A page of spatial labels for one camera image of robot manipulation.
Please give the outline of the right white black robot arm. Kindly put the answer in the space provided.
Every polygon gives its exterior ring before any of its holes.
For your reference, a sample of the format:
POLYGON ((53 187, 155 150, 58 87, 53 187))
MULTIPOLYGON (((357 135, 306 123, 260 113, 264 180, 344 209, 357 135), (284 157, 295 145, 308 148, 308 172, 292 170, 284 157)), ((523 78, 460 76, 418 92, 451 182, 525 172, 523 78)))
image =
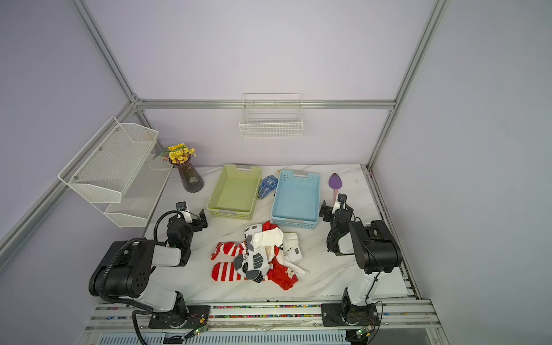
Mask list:
POLYGON ((319 216, 330 224, 327 251, 336 256, 354 256, 362 270, 360 278, 344 289, 340 303, 323 304, 323 323, 326 326, 380 324, 377 291, 403 262, 394 236, 382 220, 365 225, 343 201, 334 206, 322 204, 319 216))

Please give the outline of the plain white sock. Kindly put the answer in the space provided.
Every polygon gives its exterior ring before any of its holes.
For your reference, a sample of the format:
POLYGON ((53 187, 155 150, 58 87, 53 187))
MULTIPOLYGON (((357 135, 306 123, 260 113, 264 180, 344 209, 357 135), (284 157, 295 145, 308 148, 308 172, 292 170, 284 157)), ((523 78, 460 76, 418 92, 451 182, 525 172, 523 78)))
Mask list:
POLYGON ((254 234, 250 244, 254 249, 259 247, 281 247, 283 245, 283 240, 284 234, 281 229, 277 227, 254 234))

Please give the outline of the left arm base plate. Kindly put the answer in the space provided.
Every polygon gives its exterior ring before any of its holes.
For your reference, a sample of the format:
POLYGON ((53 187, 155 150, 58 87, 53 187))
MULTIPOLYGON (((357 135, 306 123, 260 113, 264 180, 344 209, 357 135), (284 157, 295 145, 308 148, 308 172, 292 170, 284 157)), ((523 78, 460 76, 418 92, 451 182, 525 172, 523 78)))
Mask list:
POLYGON ((197 329, 208 322, 211 306, 186 306, 182 313, 169 311, 154 313, 149 321, 149 329, 197 329))

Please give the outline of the white grey sport sock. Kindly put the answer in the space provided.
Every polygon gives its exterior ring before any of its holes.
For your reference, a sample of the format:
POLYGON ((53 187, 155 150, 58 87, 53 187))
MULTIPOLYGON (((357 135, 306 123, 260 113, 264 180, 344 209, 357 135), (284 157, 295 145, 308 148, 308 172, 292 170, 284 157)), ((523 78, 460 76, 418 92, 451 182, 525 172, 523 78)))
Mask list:
POLYGON ((261 283, 267 278, 271 267, 264 247, 253 246, 252 240, 255 234, 263 231, 261 224, 254 224, 244 231, 244 252, 234 258, 234 269, 237 277, 261 283))

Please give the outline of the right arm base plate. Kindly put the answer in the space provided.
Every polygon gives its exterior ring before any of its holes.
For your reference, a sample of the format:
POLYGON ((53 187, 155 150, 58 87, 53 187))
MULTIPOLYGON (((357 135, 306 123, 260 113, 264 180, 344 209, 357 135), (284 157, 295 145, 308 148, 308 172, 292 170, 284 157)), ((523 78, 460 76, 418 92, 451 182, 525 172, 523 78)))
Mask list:
POLYGON ((379 326, 380 315, 374 303, 364 306, 343 307, 340 303, 321 305, 324 326, 379 326))

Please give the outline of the red snowflake sock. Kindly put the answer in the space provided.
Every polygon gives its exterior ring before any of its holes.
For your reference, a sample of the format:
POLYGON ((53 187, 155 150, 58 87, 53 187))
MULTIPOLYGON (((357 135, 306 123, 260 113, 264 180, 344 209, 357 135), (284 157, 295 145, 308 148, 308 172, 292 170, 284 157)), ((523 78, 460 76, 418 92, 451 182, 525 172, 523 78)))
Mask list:
MULTIPOLYGON (((274 229, 274 228, 277 228, 277 227, 278 227, 277 225, 272 224, 270 221, 266 221, 262 225, 262 231, 271 230, 271 229, 274 229)), ((273 261, 273 259, 277 257, 281 247, 264 247, 264 249, 266 251, 266 254, 267 254, 268 262, 273 261)))

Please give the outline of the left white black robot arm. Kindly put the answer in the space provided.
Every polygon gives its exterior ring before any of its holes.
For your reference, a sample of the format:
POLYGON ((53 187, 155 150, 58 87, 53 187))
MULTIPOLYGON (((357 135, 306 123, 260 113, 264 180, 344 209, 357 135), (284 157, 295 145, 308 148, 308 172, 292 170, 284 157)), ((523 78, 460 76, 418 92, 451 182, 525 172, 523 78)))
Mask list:
POLYGON ((149 316, 149 329, 200 329, 209 306, 187 306, 183 294, 151 277, 157 268, 184 267, 191 257, 195 233, 208 227, 205 211, 193 214, 182 205, 164 213, 154 226, 154 238, 115 241, 89 280, 89 293, 113 304, 135 308, 132 320, 149 316))

